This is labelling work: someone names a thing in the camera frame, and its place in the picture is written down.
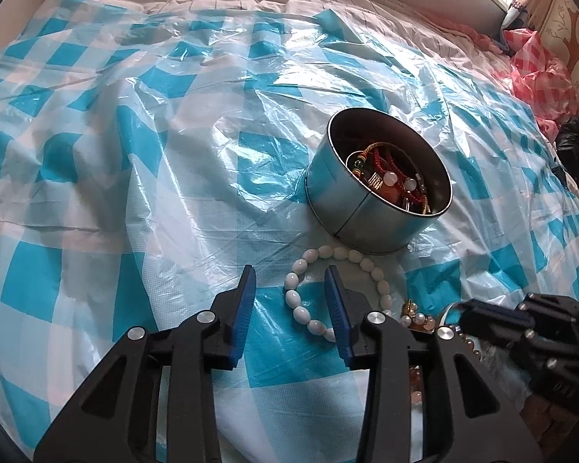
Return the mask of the pink checkered plastic bag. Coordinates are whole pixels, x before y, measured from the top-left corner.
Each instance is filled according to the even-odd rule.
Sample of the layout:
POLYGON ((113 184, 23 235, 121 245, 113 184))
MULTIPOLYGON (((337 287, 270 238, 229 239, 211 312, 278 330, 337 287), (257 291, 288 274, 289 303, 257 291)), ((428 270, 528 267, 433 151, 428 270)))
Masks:
POLYGON ((508 69, 497 72, 496 78, 529 106, 541 133, 555 143, 560 125, 579 113, 568 68, 542 44, 538 31, 505 30, 503 39, 510 52, 508 69))

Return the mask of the blue white checkered plastic sheet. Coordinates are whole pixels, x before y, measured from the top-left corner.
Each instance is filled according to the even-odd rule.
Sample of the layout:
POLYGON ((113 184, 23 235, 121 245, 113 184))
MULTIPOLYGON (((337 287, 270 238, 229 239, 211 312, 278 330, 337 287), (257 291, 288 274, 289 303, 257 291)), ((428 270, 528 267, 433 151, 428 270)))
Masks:
POLYGON ((491 83, 342 10, 47 0, 0 51, 0 421, 23 450, 129 327, 178 325, 251 264, 244 357, 214 379, 225 458, 354 458, 367 376, 283 301, 329 242, 304 171, 352 106, 409 124, 452 179, 449 211, 376 260, 395 300, 579 298, 579 199, 491 83))

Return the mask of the tree decorated wardrobe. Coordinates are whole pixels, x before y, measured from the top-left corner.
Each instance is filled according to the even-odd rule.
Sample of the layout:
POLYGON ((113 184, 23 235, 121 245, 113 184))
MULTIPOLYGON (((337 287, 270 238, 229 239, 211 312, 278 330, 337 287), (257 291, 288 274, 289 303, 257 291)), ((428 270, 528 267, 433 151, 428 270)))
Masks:
POLYGON ((540 29, 542 43, 567 67, 579 103, 579 9, 573 0, 552 0, 540 29))

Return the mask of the amber bead jewelry pile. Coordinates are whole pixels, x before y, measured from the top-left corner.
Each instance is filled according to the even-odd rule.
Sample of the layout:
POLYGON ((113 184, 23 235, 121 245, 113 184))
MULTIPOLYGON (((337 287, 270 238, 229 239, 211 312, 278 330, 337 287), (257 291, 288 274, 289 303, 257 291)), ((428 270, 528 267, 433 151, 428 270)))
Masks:
MULTIPOLYGON (((413 338, 419 345, 419 349, 428 350, 434 341, 435 332, 447 324, 449 313, 453 309, 460 309, 459 302, 450 303, 439 317, 432 317, 422 311, 416 302, 407 299, 400 310, 398 323, 411 331, 413 338)), ((423 385, 422 365, 411 365, 409 369, 410 377, 410 398, 413 410, 418 410, 423 405, 425 397, 425 386, 423 385)))

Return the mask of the round silver metal tin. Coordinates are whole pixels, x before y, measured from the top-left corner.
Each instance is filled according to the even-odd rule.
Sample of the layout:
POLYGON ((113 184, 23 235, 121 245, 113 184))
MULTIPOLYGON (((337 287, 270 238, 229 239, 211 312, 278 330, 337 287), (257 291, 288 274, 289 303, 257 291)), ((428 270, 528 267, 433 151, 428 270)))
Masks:
POLYGON ((369 254, 406 246, 453 202, 449 173, 432 145, 400 120, 366 108, 330 118, 304 186, 325 230, 369 254))

